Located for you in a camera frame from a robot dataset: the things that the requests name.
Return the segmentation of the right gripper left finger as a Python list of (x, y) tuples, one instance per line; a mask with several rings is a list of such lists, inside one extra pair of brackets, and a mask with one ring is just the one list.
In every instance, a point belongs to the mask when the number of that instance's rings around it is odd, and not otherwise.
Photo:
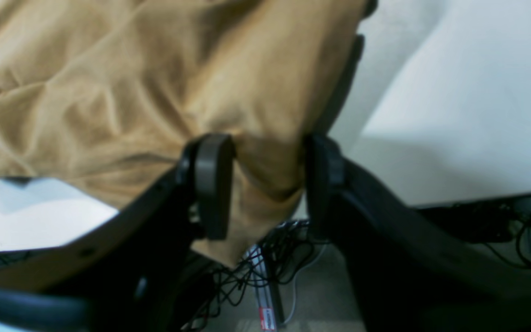
[(0, 323), (44, 332), (162, 332), (194, 240), (224, 240), (235, 147), (189, 142), (179, 162), (94, 231), (0, 268)]

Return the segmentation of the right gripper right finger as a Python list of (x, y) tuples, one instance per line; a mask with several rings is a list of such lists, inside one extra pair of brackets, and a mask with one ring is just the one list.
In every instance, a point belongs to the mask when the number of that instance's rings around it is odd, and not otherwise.
[(531, 332), (531, 273), (425, 220), (330, 138), (304, 149), (312, 227), (344, 257), (367, 331)]

